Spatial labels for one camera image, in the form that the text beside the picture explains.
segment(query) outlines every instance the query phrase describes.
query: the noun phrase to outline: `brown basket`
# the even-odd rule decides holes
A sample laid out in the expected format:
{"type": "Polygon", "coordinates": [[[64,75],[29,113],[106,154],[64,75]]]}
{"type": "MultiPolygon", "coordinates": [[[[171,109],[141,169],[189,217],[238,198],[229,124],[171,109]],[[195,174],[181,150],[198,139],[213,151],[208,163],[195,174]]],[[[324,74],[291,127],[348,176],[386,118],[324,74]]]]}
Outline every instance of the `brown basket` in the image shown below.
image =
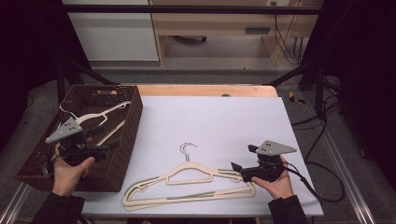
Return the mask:
{"type": "MultiPolygon", "coordinates": [[[[123,109],[116,109],[108,113],[107,121],[104,123],[106,131],[94,136],[90,143],[94,146],[125,120],[122,128],[104,142],[105,145],[119,138],[121,145],[111,149],[104,161],[96,162],[90,168],[90,174],[78,183],[77,191],[119,192],[121,190],[134,148],[143,105],[136,86],[76,85],[71,88],[65,97],[62,109],[72,112],[77,117],[85,114],[101,113],[124,101],[131,101],[131,104],[123,109]]],[[[39,143],[18,171],[15,176],[16,179],[42,191],[52,190],[53,179],[43,175],[42,171],[50,150],[50,145],[45,143],[45,139],[53,133],[59,121],[63,123],[70,117],[70,113],[58,110],[39,143]]],[[[80,126],[89,129],[98,125],[102,120],[103,118],[88,119],[82,122],[80,126]]]]}

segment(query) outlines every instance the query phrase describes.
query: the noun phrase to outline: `floor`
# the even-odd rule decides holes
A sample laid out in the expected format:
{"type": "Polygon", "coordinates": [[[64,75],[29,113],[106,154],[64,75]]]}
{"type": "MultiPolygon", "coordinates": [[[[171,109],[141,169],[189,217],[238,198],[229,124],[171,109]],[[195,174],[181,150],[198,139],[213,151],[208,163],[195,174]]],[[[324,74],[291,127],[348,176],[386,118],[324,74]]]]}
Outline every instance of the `floor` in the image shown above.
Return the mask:
{"type": "MultiPolygon", "coordinates": [[[[212,83],[212,84],[256,84],[260,85],[286,74],[294,64],[282,60],[278,67],[270,64],[264,45],[257,36],[253,37],[211,37],[205,43],[196,40],[170,38],[163,67],[152,64],[139,64],[131,67],[123,64],[121,67],[97,63],[96,71],[111,80],[121,83],[212,83]]],[[[87,82],[93,81],[84,77],[87,82]]],[[[312,100],[312,91],[301,92],[295,77],[278,86],[277,92],[283,98],[290,122],[311,118],[312,112],[308,102],[312,100]],[[305,104],[291,102],[290,91],[297,100],[305,100],[305,104]]],[[[6,147],[0,152],[0,209],[4,211],[11,201],[19,182],[13,176],[24,163],[32,148],[35,147],[40,134],[47,128],[51,116],[57,109],[55,82],[49,82],[30,92],[29,103],[21,123],[9,139],[6,147]]],[[[325,91],[325,97],[330,97],[328,105],[336,103],[333,92],[325,91]]],[[[359,144],[353,132],[342,115],[340,107],[333,107],[328,115],[326,133],[322,136],[310,154],[309,161],[314,161],[328,167],[339,174],[340,164],[333,160],[331,147],[341,155],[358,193],[365,202],[364,208],[370,216],[359,216],[354,207],[359,200],[349,192],[340,203],[324,203],[324,216],[317,217],[316,223],[396,223],[396,193],[377,168],[374,161],[361,158],[359,144]]],[[[295,135],[302,152],[308,153],[309,148],[319,135],[320,120],[313,120],[305,125],[295,127],[295,135]]],[[[308,164],[308,170],[319,190],[325,198],[335,199],[341,193],[336,178],[316,165],[308,164]]],[[[16,223],[29,220],[47,193],[32,189],[21,208],[16,223]]],[[[125,219],[96,219],[98,223],[126,223],[125,219]]]]}

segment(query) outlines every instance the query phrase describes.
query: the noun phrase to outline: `metal hook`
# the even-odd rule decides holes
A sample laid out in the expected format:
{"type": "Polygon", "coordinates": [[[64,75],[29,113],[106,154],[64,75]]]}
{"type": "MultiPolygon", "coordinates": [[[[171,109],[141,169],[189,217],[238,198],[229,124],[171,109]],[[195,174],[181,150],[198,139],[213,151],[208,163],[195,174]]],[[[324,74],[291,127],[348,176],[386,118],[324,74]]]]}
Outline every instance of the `metal hook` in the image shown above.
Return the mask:
{"type": "Polygon", "coordinates": [[[196,146],[193,143],[183,143],[183,144],[181,144],[181,146],[180,146],[181,153],[183,153],[186,156],[186,161],[190,161],[190,156],[186,152],[186,146],[193,146],[193,147],[198,147],[198,146],[196,146]]]}
{"type": "Polygon", "coordinates": [[[71,114],[71,115],[73,116],[74,119],[77,119],[77,116],[74,115],[73,112],[66,111],[66,110],[64,110],[64,109],[62,108],[62,103],[64,103],[64,102],[70,102],[70,101],[62,101],[62,102],[59,104],[59,108],[60,108],[64,113],[69,113],[69,114],[71,114]]]}

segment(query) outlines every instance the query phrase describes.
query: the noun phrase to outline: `white tabletop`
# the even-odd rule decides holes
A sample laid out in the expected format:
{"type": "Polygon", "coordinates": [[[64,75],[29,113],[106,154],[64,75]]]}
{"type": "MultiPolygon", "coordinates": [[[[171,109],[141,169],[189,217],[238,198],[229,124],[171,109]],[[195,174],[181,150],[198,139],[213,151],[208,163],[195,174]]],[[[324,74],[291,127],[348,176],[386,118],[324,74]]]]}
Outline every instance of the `white tabletop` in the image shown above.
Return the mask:
{"type": "MultiPolygon", "coordinates": [[[[171,203],[128,212],[122,204],[124,192],[135,182],[169,173],[185,161],[179,151],[183,143],[191,161],[212,169],[232,169],[230,162],[244,168],[256,167],[257,155],[248,145],[260,146],[272,140],[298,149],[284,158],[295,165],[312,185],[301,151],[290,126],[282,99],[278,97],[142,97],[143,114],[134,151],[122,189],[118,193],[76,192],[86,199],[82,213],[103,217],[265,217],[270,215],[271,196],[256,186],[252,198],[171,203]]],[[[175,178],[201,176],[196,171],[183,171],[175,178]]],[[[299,177],[290,174],[294,193],[299,196],[305,214],[322,216],[317,199],[299,177]]],[[[159,183],[134,199],[183,196],[215,189],[244,186],[215,177],[213,182],[182,186],[159,183]]]]}

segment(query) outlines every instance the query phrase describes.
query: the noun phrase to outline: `human hand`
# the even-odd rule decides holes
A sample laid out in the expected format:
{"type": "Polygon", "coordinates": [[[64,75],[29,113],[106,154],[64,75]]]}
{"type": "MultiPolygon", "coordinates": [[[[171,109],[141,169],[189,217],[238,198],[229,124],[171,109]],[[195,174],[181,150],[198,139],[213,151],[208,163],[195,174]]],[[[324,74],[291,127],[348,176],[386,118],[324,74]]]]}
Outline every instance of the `human hand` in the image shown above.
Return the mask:
{"type": "MultiPolygon", "coordinates": [[[[59,154],[59,146],[59,143],[55,146],[56,154],[59,154]]],[[[74,192],[79,179],[88,175],[89,168],[94,162],[95,158],[89,157],[80,165],[71,166],[61,157],[55,159],[55,162],[53,163],[55,183],[53,185],[52,193],[59,196],[70,197],[74,192]]]]}
{"type": "MultiPolygon", "coordinates": [[[[280,159],[283,162],[287,162],[282,156],[280,156],[280,159]]],[[[291,182],[290,182],[290,177],[289,177],[289,172],[284,171],[282,175],[274,182],[269,182],[265,181],[263,179],[260,179],[256,176],[253,176],[251,178],[251,181],[254,182],[256,185],[266,189],[273,199],[278,199],[278,198],[289,198],[294,195],[293,189],[291,187],[291,182]]]]}

